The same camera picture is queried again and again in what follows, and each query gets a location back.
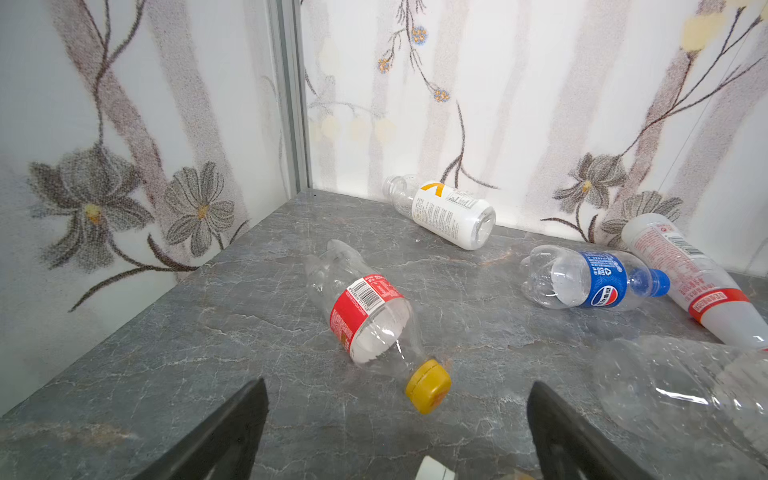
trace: bottle with red label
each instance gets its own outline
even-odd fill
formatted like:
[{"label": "bottle with red label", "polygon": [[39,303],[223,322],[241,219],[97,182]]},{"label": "bottle with red label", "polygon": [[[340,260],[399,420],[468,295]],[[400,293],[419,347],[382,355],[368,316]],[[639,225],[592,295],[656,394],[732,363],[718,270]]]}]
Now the bottle with red label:
[{"label": "bottle with red label", "polygon": [[341,240],[304,263],[310,300],[323,312],[352,361],[402,382],[422,414],[451,389],[451,377],[422,347],[411,303]]},{"label": "bottle with red label", "polygon": [[664,215],[643,214],[621,231],[630,250],[672,281],[672,300],[717,338],[768,348],[768,324],[723,267],[688,243]]}]

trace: gray marble surface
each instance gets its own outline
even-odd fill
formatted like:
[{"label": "gray marble surface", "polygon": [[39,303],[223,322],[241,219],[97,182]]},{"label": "gray marble surface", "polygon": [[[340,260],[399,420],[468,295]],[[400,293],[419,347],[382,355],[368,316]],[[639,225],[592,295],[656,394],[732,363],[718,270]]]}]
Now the gray marble surface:
[{"label": "gray marble surface", "polygon": [[[308,303],[303,256],[332,238],[414,303],[454,382],[431,415],[394,380],[354,367]],[[536,379],[657,477],[706,464],[607,419],[591,362],[617,337],[714,337],[667,298],[621,314],[529,303],[517,267],[546,243],[584,246],[496,227],[468,252],[389,205],[302,193],[5,415],[0,478],[130,478],[259,376],[270,414],[253,478],[413,478],[424,455],[463,479],[539,477],[525,418]],[[737,281],[765,315],[766,282]]]}]

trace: pepsi logo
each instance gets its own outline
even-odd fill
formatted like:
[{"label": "pepsi logo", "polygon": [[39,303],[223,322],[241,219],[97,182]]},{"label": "pepsi logo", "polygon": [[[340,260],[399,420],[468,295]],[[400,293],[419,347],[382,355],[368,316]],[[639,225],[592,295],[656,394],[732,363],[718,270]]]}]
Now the pepsi logo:
[{"label": "pepsi logo", "polygon": [[619,292],[615,287],[606,285],[599,289],[592,297],[590,304],[592,306],[607,306],[612,305],[619,298]]}]

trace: empty plastic bottle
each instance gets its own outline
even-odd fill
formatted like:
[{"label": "empty plastic bottle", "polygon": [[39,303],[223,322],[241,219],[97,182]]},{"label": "empty plastic bottle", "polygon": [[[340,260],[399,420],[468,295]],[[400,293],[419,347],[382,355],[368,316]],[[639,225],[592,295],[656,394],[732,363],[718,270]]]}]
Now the empty plastic bottle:
[{"label": "empty plastic bottle", "polygon": [[730,443],[766,464],[768,353],[662,336],[608,343],[594,361],[605,412],[654,441]]},{"label": "empty plastic bottle", "polygon": [[552,309],[601,306],[628,310],[647,296],[663,296],[669,278],[636,256],[619,251],[577,252],[541,245],[521,263],[523,294]]},{"label": "empty plastic bottle", "polygon": [[487,201],[448,185],[420,184],[415,175],[388,177],[382,192],[402,215],[465,250],[485,245],[496,223]]},{"label": "empty plastic bottle", "polygon": [[422,414],[430,413],[451,389],[451,377],[422,347],[411,303],[341,240],[304,263],[312,302],[352,361],[400,380]]},{"label": "empty plastic bottle", "polygon": [[670,276],[670,297],[724,343],[768,348],[768,324],[727,271],[660,214],[630,220],[621,238],[632,253]]}]

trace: bottle with white label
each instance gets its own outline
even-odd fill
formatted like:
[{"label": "bottle with white label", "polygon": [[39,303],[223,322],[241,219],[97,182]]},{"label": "bottle with white label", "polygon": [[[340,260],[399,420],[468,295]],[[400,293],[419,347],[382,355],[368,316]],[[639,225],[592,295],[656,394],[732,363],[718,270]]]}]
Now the bottle with white label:
[{"label": "bottle with white label", "polygon": [[690,245],[664,215],[630,220],[621,239],[645,263],[663,270],[670,296],[728,345],[768,348],[768,324],[723,267]]},{"label": "bottle with white label", "polygon": [[414,175],[392,175],[382,191],[402,215],[465,250],[485,245],[496,223],[487,201],[448,185],[420,184]]}]

